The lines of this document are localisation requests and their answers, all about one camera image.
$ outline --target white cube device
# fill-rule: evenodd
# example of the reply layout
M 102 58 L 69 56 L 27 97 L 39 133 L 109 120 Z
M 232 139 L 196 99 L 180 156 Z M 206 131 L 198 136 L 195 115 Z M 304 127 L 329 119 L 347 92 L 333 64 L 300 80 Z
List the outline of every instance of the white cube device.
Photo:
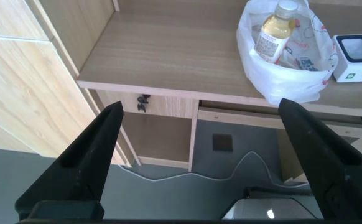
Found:
M 362 82 L 362 34 L 333 37 L 338 65 L 333 72 L 337 82 Z

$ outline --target plastic bag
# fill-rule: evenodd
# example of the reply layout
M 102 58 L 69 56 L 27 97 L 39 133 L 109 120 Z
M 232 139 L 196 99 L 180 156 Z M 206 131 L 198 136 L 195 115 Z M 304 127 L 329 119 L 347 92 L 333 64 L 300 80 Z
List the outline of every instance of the plastic bag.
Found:
M 325 26 L 309 9 L 307 1 L 295 0 L 299 4 L 296 28 L 279 65 L 266 62 L 254 50 L 261 27 L 278 2 L 250 0 L 244 8 L 236 32 L 244 72 L 273 105 L 278 105 L 282 98 L 298 103 L 318 100 L 319 91 L 327 86 L 336 69 L 338 56 Z

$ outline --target juice bottle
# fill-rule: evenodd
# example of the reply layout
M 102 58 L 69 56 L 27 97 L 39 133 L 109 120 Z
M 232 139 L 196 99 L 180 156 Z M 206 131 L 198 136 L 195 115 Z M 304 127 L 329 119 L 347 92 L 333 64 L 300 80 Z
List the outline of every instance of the juice bottle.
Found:
M 262 25 L 254 49 L 267 62 L 277 62 L 295 28 L 294 14 L 299 5 L 291 0 L 281 0 L 275 13 Z

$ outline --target square hole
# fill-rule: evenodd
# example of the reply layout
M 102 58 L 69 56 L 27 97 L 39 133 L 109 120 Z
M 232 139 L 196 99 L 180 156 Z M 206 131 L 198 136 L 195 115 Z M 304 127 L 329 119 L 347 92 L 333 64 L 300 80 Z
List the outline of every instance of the square hole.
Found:
M 213 134 L 213 151 L 233 152 L 232 135 Z

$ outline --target white cable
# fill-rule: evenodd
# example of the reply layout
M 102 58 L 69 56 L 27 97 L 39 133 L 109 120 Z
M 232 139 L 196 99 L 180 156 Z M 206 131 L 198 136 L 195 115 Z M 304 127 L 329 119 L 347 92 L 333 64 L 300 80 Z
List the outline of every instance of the white cable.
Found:
M 264 166 L 265 166 L 265 168 L 266 168 L 266 170 L 267 170 L 267 175 L 268 175 L 269 181 L 270 181 L 273 185 L 275 185 L 275 186 L 277 186 L 277 187 L 283 187 L 283 188 L 292 189 L 292 188 L 297 188 L 297 187 L 303 187 L 303 186 L 306 186 L 306 185 L 309 184 L 309 183 L 304 183 L 304 184 L 293 185 L 293 186 L 285 186 L 285 185 L 280 185 L 280 184 L 274 183 L 274 182 L 272 181 L 271 174 L 269 173 L 268 166 L 267 166 L 267 164 L 265 163 L 264 159 L 262 159 L 262 157 L 261 157 L 259 154 L 257 154 L 256 152 L 254 152 L 254 151 L 250 151 L 250 152 L 246 153 L 246 154 L 242 157 L 242 159 L 238 162 L 238 165 L 236 165 L 236 167 L 234 168 L 234 170 L 233 170 L 232 174 L 230 175 L 230 177 L 225 178 L 225 179 L 216 179 L 216 178 L 206 177 L 206 176 L 204 176 L 204 175 L 200 175 L 200 174 L 196 174 L 196 173 L 192 173 L 192 172 L 186 173 L 186 174 L 174 175 L 174 176 L 171 176 L 171 177 L 160 178 L 160 179 L 149 179 L 149 178 L 144 177 L 144 176 L 142 176 L 142 175 L 140 175 L 140 174 L 137 174 L 137 173 L 135 173 L 135 172 L 133 172 L 133 171 L 131 171 L 131 170 L 129 170 L 129 169 L 126 169 L 126 168 L 124 168 L 124 167 L 122 167 L 122 166 L 119 166 L 119 167 L 120 167 L 122 170 L 124 170 L 124 171 L 126 171 L 126 172 L 128 172 L 128 173 L 130 173 L 130 174 L 132 174 L 132 175 L 135 175 L 135 176 L 137 176 L 137 177 L 140 177 L 140 178 L 142 178 L 142 179 L 144 179 L 144 180 L 148 180 L 148 181 L 151 181 L 151 182 L 159 182 L 159 181 L 169 180 L 169 179 L 173 179 L 173 178 L 177 178 L 177 177 L 183 177 L 183 176 L 186 176 L 186 175 L 195 175 L 195 176 L 198 176 L 198 177 L 201 177 L 201 178 L 204 178 L 204 179 L 214 180 L 214 181 L 227 181 L 227 180 L 232 179 L 232 177 L 235 175 L 235 172 L 236 172 L 236 170 L 238 169 L 240 163 L 242 163 L 242 161 L 244 160 L 244 158 L 245 158 L 246 156 L 250 155 L 250 154 L 256 155 L 256 156 L 261 160 L 261 162 L 264 164 Z

